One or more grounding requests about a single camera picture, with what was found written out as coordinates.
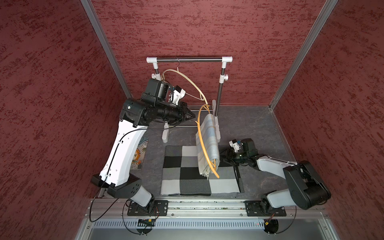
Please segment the pale wooden hanger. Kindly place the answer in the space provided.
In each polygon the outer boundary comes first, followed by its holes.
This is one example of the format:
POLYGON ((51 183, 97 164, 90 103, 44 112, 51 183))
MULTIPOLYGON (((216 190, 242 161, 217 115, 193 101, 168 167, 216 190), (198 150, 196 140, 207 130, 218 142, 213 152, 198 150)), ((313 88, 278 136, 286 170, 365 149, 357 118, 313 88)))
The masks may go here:
POLYGON ((161 73, 161 80, 166 80, 165 73, 172 72, 176 73, 179 76, 183 77, 185 80, 187 80, 199 93, 199 98, 195 97, 195 99, 199 99, 200 101, 204 102, 206 105, 208 105, 208 100, 205 96, 205 94, 202 92, 202 90, 184 73, 180 72, 179 68, 176 69, 166 69, 161 73))

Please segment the black grey white checked scarf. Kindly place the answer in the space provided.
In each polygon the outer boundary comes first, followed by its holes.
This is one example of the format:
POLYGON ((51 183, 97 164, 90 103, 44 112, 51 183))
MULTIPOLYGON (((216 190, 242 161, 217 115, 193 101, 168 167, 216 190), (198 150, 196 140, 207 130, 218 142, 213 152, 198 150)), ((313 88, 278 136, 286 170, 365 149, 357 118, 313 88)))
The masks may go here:
POLYGON ((243 193, 243 183, 237 167, 224 161, 214 174, 200 175, 195 146, 167 146, 163 164, 161 195, 164 196, 224 196, 243 193))

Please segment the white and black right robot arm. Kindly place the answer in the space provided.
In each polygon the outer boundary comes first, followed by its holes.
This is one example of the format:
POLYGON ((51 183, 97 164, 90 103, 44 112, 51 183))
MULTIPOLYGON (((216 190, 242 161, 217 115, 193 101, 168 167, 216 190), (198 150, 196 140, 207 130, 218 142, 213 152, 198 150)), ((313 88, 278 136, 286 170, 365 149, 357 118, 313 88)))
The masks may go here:
POLYGON ((230 147, 220 153, 221 160, 238 167, 247 165, 257 171, 283 178, 288 188, 262 195, 260 207, 264 214, 282 207, 308 210, 325 204, 332 196, 323 179, 308 161, 289 162, 261 154, 252 139, 232 140, 230 147))

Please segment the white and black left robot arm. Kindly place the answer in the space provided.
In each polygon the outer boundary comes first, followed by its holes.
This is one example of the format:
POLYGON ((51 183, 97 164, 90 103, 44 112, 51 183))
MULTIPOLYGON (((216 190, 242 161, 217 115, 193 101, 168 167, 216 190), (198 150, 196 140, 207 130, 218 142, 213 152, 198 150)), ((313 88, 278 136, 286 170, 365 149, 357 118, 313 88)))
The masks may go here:
POLYGON ((129 199, 150 212, 154 197, 142 186, 142 180, 130 174, 131 164, 145 131, 153 121, 178 125, 195 118, 181 99, 185 91, 170 83, 149 79, 140 99, 125 100, 119 116, 118 133, 109 158, 100 173, 91 182, 116 199, 129 199))

